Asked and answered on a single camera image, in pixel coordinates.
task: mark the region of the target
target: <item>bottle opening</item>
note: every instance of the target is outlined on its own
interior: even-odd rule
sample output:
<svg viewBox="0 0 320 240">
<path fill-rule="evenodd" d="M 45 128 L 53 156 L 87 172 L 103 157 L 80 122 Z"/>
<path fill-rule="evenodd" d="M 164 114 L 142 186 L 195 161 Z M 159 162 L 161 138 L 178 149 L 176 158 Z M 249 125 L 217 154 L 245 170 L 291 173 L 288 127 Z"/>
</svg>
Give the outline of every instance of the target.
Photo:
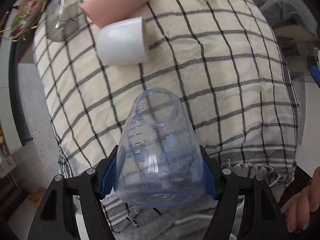
<svg viewBox="0 0 320 240">
<path fill-rule="evenodd" d="M 145 90 L 136 100 L 135 113 L 139 120 L 154 127 L 166 126 L 179 113 L 178 97 L 164 88 Z"/>
</svg>

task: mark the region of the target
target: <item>metal screw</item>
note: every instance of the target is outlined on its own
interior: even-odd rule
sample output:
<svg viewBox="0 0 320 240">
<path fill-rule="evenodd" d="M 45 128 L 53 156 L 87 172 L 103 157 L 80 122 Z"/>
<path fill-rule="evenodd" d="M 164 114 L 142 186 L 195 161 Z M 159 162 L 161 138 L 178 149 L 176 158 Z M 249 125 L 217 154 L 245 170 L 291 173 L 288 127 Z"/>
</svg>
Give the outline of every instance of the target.
<svg viewBox="0 0 320 240">
<path fill-rule="evenodd" d="M 55 181 L 60 181 L 60 180 L 62 180 L 62 175 L 59 174 L 59 175 L 55 176 L 55 177 L 54 177 L 54 180 L 55 180 Z"/>
<path fill-rule="evenodd" d="M 87 169 L 87 174 L 89 175 L 94 174 L 95 172 L 96 170 L 94 168 Z"/>
<path fill-rule="evenodd" d="M 257 179 L 258 181 L 263 181 L 263 180 L 264 180 L 264 177 L 263 177 L 262 175 L 258 174 L 258 175 L 256 175 L 256 179 Z"/>
<path fill-rule="evenodd" d="M 223 174 L 226 174 L 226 175 L 230 175 L 230 174 L 231 174 L 231 170 L 229 170 L 229 169 L 223 169 L 223 170 L 222 170 L 222 173 L 223 173 Z"/>
</svg>

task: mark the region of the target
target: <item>tablecloth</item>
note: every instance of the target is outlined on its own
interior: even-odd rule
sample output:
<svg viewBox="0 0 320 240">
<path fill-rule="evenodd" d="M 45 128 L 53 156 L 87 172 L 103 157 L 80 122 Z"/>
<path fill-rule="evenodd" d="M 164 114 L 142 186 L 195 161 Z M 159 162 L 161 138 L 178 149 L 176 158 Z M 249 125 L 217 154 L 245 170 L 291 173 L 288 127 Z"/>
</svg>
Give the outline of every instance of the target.
<svg viewBox="0 0 320 240">
<path fill-rule="evenodd" d="M 47 39 L 45 15 L 40 20 L 34 58 L 61 173 L 77 176 L 108 156 L 136 96 L 164 87 L 221 165 L 249 177 L 263 169 L 271 185 L 292 181 L 299 105 L 275 36 L 252 0 L 151 0 L 134 16 L 146 23 L 150 61 L 128 66 L 103 65 L 99 29 L 83 14 L 82 27 L 63 43 Z M 113 230 L 136 215 L 115 195 L 104 208 Z"/>
</svg>

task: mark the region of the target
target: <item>pink cylinder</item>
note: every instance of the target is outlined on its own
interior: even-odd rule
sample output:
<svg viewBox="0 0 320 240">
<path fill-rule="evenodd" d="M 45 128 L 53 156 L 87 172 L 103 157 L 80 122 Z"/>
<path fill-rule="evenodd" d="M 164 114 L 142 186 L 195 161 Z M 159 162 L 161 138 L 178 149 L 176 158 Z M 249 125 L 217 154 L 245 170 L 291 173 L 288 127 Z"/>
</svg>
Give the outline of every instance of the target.
<svg viewBox="0 0 320 240">
<path fill-rule="evenodd" d="M 84 0 L 81 10 L 100 29 L 124 20 L 149 0 Z"/>
</svg>

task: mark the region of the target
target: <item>clear plastic bottle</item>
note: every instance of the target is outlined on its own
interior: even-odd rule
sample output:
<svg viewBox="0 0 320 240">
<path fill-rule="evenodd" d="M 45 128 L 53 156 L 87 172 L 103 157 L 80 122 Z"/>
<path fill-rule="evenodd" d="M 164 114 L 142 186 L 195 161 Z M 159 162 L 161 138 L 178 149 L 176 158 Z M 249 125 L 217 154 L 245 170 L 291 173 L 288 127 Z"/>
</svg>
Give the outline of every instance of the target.
<svg viewBox="0 0 320 240">
<path fill-rule="evenodd" d="M 119 143 L 114 189 L 126 203 L 147 207 L 176 206 L 204 193 L 196 135 L 169 90 L 137 96 Z"/>
</svg>

